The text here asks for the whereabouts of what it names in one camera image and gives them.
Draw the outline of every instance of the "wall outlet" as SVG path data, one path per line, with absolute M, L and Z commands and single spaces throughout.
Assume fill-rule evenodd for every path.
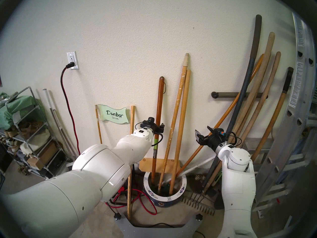
M 77 61 L 77 56 L 76 56 L 76 51 L 74 52 L 67 52 L 67 59 L 68 59 L 68 63 L 74 62 L 75 66 L 71 67 L 71 70 L 78 70 L 78 61 Z

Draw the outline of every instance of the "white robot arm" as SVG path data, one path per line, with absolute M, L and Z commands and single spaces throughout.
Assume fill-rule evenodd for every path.
M 196 131 L 196 138 L 200 145 L 208 145 L 222 160 L 221 192 L 225 212 L 218 238 L 256 238 L 250 220 L 255 197 L 255 174 L 250 154 L 223 142 L 222 129 L 208 129 L 211 136 L 202 136 Z
M 71 171 L 19 193 L 3 195 L 9 213 L 29 237 L 69 237 L 100 202 L 107 202 L 123 185 L 130 166 L 139 162 L 164 125 L 149 118 L 115 148 L 96 144 L 86 149 Z

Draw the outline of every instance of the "box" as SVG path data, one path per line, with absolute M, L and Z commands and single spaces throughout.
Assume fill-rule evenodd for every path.
M 57 152 L 57 148 L 54 142 L 50 142 L 39 155 L 41 162 L 37 158 L 34 157 L 34 158 L 29 158 L 28 163 L 35 169 L 41 170 L 44 166 L 43 164 L 46 164 L 56 152 Z

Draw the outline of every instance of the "green checkered fabric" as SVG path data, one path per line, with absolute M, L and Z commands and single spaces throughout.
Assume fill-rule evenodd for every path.
M 45 111 L 41 104 L 41 101 L 38 99 L 36 100 L 39 103 L 40 109 L 45 116 Z M 36 106 L 36 102 L 33 96 L 20 96 L 8 104 L 9 108 L 7 108 L 6 106 L 0 108 L 0 128 L 9 129 L 13 125 L 13 114 L 17 111 L 20 111 L 20 116 L 23 117 L 29 112 L 29 110 L 25 110 L 25 108 L 32 105 Z M 27 116 L 26 120 L 44 121 L 43 116 L 38 109 L 35 109 L 33 112 L 31 112 Z

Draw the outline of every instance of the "green sign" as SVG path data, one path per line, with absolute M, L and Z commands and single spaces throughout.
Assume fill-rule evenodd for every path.
M 126 116 L 126 108 L 120 110 L 113 109 L 106 105 L 98 105 L 100 111 L 100 120 L 108 120 L 114 123 L 129 123 Z

